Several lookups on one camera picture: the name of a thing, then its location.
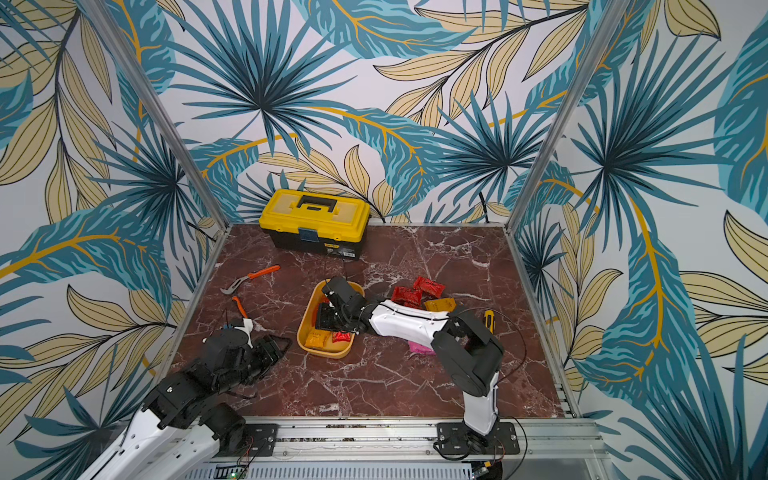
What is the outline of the yellow tea bag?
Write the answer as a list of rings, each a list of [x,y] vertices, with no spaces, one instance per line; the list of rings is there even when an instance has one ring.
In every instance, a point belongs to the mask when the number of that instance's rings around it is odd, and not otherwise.
[[[457,303],[453,298],[440,298],[425,301],[424,307],[430,312],[453,312]]]
[[[306,337],[304,346],[309,349],[324,350],[329,337],[328,331],[312,329]]]

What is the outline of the red tea bag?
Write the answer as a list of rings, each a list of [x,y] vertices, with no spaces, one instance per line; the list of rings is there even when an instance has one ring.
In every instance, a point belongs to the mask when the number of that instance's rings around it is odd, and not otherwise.
[[[394,288],[391,300],[402,306],[419,309],[422,303],[422,291],[412,287],[397,286]]]
[[[415,280],[413,288],[434,299],[441,298],[445,290],[443,284],[422,276]]]

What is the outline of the pink tea bag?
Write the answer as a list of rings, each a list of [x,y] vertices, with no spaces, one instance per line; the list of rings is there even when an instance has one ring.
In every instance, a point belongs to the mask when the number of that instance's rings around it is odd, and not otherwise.
[[[414,354],[418,355],[427,355],[427,356],[434,356],[435,352],[424,345],[415,343],[415,342],[408,342],[409,351]]]

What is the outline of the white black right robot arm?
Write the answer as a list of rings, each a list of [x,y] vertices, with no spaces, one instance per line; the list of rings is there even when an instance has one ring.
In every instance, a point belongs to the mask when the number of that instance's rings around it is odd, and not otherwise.
[[[499,415],[497,384],[503,345],[469,311],[431,312],[391,300],[368,300],[340,276],[320,283],[328,300],[316,327],[331,332],[375,334],[430,348],[446,374],[463,392],[463,423],[487,436]]]

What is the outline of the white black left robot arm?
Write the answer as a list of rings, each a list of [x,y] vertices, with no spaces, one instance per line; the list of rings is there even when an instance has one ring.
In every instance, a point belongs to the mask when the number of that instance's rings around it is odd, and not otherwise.
[[[196,359],[150,390],[82,478],[180,479],[218,455],[249,462],[271,448],[276,425],[250,428],[220,399],[264,378],[291,346],[288,338],[251,332],[244,319],[212,333]]]

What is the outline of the yellow plastic storage box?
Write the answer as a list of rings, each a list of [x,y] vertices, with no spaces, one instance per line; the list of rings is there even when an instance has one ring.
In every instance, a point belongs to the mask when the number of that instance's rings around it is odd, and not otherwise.
[[[341,359],[351,351],[355,335],[337,334],[316,327],[319,307],[329,303],[322,291],[325,284],[326,279],[315,286],[298,328],[296,339],[299,347],[312,355]]]

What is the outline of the yellow black plastic toolbox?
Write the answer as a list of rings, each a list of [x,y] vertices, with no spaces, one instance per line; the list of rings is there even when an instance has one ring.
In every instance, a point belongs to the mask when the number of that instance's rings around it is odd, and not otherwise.
[[[369,218],[363,200],[280,189],[259,226],[278,248],[357,260]]]

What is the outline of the yellow black utility knife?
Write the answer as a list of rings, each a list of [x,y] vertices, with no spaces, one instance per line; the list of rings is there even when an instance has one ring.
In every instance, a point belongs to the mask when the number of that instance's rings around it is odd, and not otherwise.
[[[493,310],[486,310],[483,314],[484,325],[490,333],[495,332],[495,312]]]

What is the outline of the orange handled water pump pliers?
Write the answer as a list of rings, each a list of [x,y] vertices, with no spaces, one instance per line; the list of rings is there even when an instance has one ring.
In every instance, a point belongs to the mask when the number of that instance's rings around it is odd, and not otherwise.
[[[220,292],[223,295],[229,296],[231,298],[231,300],[235,303],[238,312],[241,314],[241,316],[243,318],[249,318],[249,315],[246,312],[246,310],[245,310],[245,308],[244,308],[244,306],[242,304],[242,301],[236,295],[236,293],[239,290],[240,286],[243,283],[250,282],[250,281],[255,280],[255,279],[259,278],[259,277],[263,277],[265,275],[269,275],[269,274],[275,273],[275,272],[279,271],[280,269],[281,269],[280,265],[273,265],[273,266],[267,267],[265,269],[262,269],[262,270],[259,270],[259,271],[256,271],[256,272],[248,273],[247,275],[242,276],[242,277],[237,278],[236,280],[234,280],[227,288],[221,289]]]

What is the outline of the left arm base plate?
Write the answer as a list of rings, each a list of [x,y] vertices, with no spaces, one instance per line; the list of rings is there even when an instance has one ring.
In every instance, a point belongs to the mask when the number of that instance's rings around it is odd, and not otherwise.
[[[237,426],[224,437],[218,457],[271,457],[275,448],[279,426],[275,423],[245,424]]]

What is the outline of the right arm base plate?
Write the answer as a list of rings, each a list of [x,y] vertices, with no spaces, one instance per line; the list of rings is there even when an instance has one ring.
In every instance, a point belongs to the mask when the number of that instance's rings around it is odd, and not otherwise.
[[[436,452],[448,459],[462,460],[473,455],[501,457],[521,452],[512,423],[497,421],[486,435],[480,435],[463,422],[442,422],[433,443]]]

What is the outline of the aluminium front rail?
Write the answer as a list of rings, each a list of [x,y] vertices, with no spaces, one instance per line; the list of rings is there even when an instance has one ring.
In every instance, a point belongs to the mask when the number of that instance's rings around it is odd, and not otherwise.
[[[246,424],[279,426],[271,457],[260,461],[420,461],[452,460],[433,448],[437,424],[447,419],[249,417]],[[607,446],[595,422],[587,419],[507,419],[518,436],[521,452],[462,460],[579,459],[603,460]]]

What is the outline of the left aluminium corner post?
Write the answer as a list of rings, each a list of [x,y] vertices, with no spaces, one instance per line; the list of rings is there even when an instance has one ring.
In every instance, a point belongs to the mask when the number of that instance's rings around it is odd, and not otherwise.
[[[129,42],[109,12],[106,3],[104,1],[85,0],[81,1],[80,5],[84,13],[94,22],[96,32],[113,54],[115,62],[132,84],[149,117],[154,121],[156,128],[165,138],[170,150],[186,172],[190,184],[197,191],[205,209],[220,229],[228,230],[230,224],[218,201],[206,185],[201,171],[197,168],[171,117],[164,109],[143,67],[135,58],[135,54],[129,50]]]

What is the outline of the aluminium corner post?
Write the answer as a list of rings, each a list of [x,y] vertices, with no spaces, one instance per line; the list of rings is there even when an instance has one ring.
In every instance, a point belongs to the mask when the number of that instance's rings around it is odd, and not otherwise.
[[[171,117],[164,109],[143,67],[135,58],[135,54],[129,50],[129,42],[109,12],[106,3],[104,1],[85,0],[81,1],[80,5],[84,13],[94,22],[96,32],[113,54],[115,62],[132,84],[149,117],[154,121],[156,128],[165,138],[170,150],[186,172],[190,184],[197,191],[205,209],[220,229],[228,230],[230,224],[218,201],[206,185],[201,171],[197,168]]]
[[[536,187],[541,181],[547,163],[555,151],[556,144],[562,135],[569,117],[577,108],[589,81],[598,68],[603,53],[609,47],[612,35],[616,31],[628,4],[629,2],[627,0],[623,0],[610,1],[606,5],[600,23],[597,25],[594,35],[587,44],[584,60],[574,73],[572,81],[568,90],[565,92],[564,99],[554,117],[547,136],[541,145],[533,165],[528,171],[526,182],[516,199],[515,208],[512,210],[505,225],[505,232],[510,237],[514,236],[514,233],[521,224],[527,209],[527,204],[535,195]]]

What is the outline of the right aluminium corner post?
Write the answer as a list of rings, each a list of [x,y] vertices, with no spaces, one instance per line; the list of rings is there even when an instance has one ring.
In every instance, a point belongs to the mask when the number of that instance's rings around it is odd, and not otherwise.
[[[629,2],[627,0],[623,0],[610,1],[606,5],[600,23],[597,25],[594,35],[587,44],[584,60],[574,73],[572,81],[568,90],[565,92],[564,99],[554,117],[547,136],[541,145],[533,165],[528,171],[526,182],[516,199],[515,208],[512,210],[505,225],[505,232],[510,237],[514,236],[514,233],[521,224],[527,209],[527,204],[535,195],[536,187],[541,181],[547,163],[555,151],[556,144],[562,135],[569,117],[577,108],[589,81],[598,68],[603,53],[609,47],[612,35],[616,31],[628,4]]]

